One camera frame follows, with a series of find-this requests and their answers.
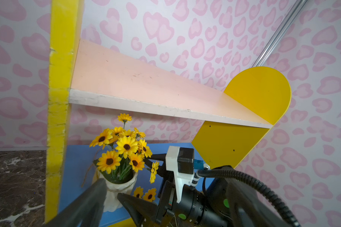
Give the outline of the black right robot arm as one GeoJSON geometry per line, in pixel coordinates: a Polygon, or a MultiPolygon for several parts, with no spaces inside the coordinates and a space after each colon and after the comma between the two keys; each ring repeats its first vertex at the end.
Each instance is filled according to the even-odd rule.
{"type": "Polygon", "coordinates": [[[265,183],[231,166],[211,169],[194,149],[171,146],[146,159],[163,162],[158,203],[123,193],[117,199],[138,227],[298,227],[296,216],[265,183]]]}

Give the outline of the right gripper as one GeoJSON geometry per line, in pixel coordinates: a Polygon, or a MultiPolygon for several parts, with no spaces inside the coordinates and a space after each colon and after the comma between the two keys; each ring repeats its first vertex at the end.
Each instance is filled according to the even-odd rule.
{"type": "MultiPolygon", "coordinates": [[[[166,176],[166,154],[153,154],[144,158],[145,164],[152,168],[153,162],[161,161],[157,175],[166,176]]],[[[216,215],[206,196],[186,186],[180,202],[177,202],[176,188],[170,181],[162,182],[159,205],[128,194],[119,193],[117,199],[128,211],[137,227],[215,227],[216,215]]]]}

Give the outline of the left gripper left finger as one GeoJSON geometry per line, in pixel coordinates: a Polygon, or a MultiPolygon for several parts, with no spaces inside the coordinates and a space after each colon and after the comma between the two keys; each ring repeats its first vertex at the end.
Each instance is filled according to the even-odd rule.
{"type": "Polygon", "coordinates": [[[103,214],[106,195],[106,181],[99,179],[44,226],[98,227],[103,214]]]}

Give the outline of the shelf sunflower pot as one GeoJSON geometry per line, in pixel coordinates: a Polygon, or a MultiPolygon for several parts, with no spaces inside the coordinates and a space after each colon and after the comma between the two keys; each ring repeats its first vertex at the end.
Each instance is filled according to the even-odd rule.
{"type": "Polygon", "coordinates": [[[129,114],[120,114],[117,119],[122,126],[104,129],[90,144],[102,150],[92,165],[96,168],[94,181],[104,179],[106,183],[104,212],[115,212],[122,207],[117,199],[119,193],[149,202],[154,202],[157,195],[155,188],[145,192],[142,187],[135,187],[138,174],[147,168],[145,163],[153,155],[146,134],[136,127],[126,129],[126,124],[132,121],[129,114]]]}

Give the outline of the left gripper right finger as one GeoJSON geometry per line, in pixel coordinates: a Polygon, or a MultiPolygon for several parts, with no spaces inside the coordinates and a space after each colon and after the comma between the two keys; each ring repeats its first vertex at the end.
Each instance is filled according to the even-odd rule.
{"type": "Polygon", "coordinates": [[[227,179],[226,198],[235,227],[288,227],[289,224],[259,201],[257,192],[245,183],[227,179]]]}

